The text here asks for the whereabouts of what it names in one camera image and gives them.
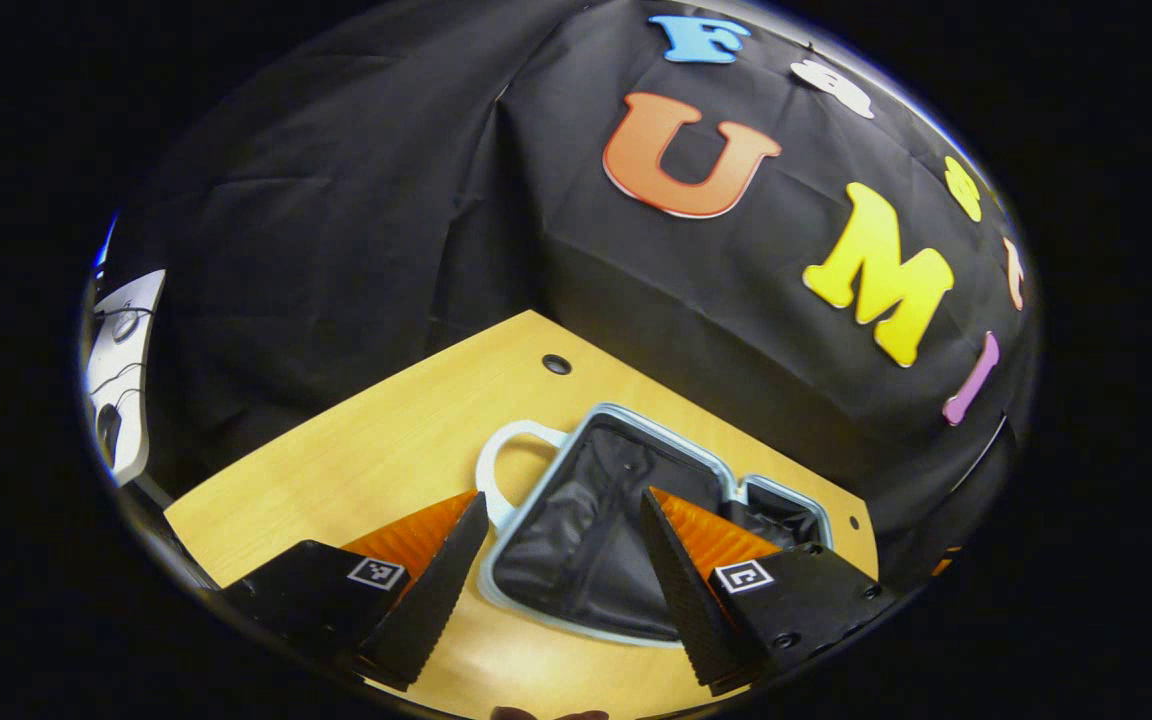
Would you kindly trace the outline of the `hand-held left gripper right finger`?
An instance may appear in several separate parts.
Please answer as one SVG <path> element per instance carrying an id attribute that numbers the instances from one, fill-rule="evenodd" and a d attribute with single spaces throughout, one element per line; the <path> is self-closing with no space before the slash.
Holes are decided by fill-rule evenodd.
<path id="1" fill-rule="evenodd" d="M 647 488 L 641 529 L 672 623 L 713 696 L 778 685 L 867 632 L 897 592 L 820 543 L 785 548 Z"/>

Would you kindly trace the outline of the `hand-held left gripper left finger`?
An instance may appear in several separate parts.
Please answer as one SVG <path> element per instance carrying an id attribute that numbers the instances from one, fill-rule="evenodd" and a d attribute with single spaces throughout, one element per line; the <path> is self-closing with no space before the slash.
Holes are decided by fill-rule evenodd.
<path id="1" fill-rule="evenodd" d="M 442 638 L 486 529 L 486 497 L 471 488 L 343 547 L 293 543 L 221 597 L 302 659 L 407 691 Z"/>

